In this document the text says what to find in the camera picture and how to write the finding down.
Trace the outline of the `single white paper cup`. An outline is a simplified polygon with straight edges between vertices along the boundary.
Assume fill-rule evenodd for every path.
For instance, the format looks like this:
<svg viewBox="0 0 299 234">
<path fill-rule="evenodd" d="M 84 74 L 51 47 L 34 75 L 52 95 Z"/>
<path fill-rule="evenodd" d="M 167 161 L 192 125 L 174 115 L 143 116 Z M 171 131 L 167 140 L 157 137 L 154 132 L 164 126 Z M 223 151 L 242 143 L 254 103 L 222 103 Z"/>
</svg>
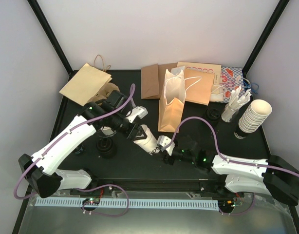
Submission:
<svg viewBox="0 0 299 234">
<path fill-rule="evenodd" d="M 135 140 L 134 143 L 150 155 L 160 153 L 160 148 L 157 145 L 157 140 L 152 134 L 149 127 L 145 124 L 142 124 L 141 126 L 147 137 L 145 139 Z"/>
</svg>

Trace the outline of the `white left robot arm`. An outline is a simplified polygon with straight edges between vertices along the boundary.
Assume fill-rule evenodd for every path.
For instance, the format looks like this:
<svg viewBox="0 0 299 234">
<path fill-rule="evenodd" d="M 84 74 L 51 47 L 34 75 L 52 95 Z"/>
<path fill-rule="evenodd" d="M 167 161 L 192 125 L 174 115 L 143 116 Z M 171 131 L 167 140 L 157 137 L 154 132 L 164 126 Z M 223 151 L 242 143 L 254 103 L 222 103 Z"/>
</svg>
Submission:
<svg viewBox="0 0 299 234">
<path fill-rule="evenodd" d="M 142 106 L 126 111 L 126 106 L 130 104 L 132 96 L 127 97 L 117 90 L 106 99 L 85 104 L 72 122 L 44 148 L 32 156 L 23 154 L 19 158 L 20 179 L 26 179 L 42 198 L 65 189 L 81 189 L 88 195 L 94 194 L 98 182 L 92 179 L 89 172 L 60 170 L 58 167 L 84 140 L 105 127 L 132 141 L 146 139 L 145 130 L 135 119 L 142 119 L 148 111 Z"/>
</svg>

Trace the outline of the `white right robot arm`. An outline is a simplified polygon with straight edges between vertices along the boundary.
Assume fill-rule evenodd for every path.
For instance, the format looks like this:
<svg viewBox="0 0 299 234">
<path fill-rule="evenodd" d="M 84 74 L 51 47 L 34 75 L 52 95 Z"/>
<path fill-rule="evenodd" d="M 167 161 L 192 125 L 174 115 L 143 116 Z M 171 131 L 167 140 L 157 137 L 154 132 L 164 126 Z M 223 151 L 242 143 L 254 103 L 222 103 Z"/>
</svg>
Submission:
<svg viewBox="0 0 299 234">
<path fill-rule="evenodd" d="M 178 143 L 167 136 L 159 136 L 157 145 L 164 153 L 166 164 L 188 162 L 205 174 L 225 177 L 215 184 L 220 196 L 249 192 L 270 195 L 286 205 L 299 203 L 299 171 L 279 156 L 271 155 L 268 159 L 227 156 L 201 149 L 189 136 L 180 138 Z"/>
</svg>

